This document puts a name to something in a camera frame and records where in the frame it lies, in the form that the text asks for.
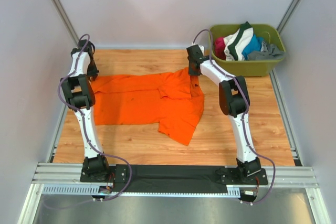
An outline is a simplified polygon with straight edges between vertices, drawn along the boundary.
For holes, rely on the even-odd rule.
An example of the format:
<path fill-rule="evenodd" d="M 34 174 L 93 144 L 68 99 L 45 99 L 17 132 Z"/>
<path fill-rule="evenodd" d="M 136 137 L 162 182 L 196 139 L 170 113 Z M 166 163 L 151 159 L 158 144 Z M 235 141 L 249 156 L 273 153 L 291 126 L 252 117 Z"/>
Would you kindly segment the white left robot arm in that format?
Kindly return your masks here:
<path fill-rule="evenodd" d="M 70 71 L 60 80 L 57 92 L 60 100 L 74 112 L 80 126 L 85 156 L 80 181 L 104 183 L 110 179 L 111 170 L 93 118 L 96 100 L 90 81 L 95 80 L 99 73 L 94 52 L 95 46 L 89 38 L 81 37 L 71 51 Z"/>

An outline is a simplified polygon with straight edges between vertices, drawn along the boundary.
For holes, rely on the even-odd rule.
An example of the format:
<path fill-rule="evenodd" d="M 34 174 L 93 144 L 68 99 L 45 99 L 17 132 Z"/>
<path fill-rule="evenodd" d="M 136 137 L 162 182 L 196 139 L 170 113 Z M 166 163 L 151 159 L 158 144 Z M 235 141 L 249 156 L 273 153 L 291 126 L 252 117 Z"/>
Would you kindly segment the orange t shirt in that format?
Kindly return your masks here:
<path fill-rule="evenodd" d="M 100 76 L 91 84 L 96 125 L 158 124 L 158 131 L 188 146 L 204 110 L 197 76 L 187 68 L 147 75 Z"/>

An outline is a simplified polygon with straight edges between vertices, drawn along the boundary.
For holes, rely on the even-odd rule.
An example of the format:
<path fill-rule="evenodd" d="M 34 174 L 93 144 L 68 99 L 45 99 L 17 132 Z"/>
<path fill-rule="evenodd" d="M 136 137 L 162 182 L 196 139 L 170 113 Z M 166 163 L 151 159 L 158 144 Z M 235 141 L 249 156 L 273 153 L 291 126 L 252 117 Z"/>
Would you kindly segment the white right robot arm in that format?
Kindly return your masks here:
<path fill-rule="evenodd" d="M 197 44 L 187 47 L 186 51 L 189 75 L 204 75 L 218 86 L 219 106 L 230 120 L 237 146 L 234 174 L 241 183 L 248 184 L 261 172 L 261 163 L 249 128 L 250 100 L 245 78 L 224 70 L 209 56 L 205 56 Z"/>

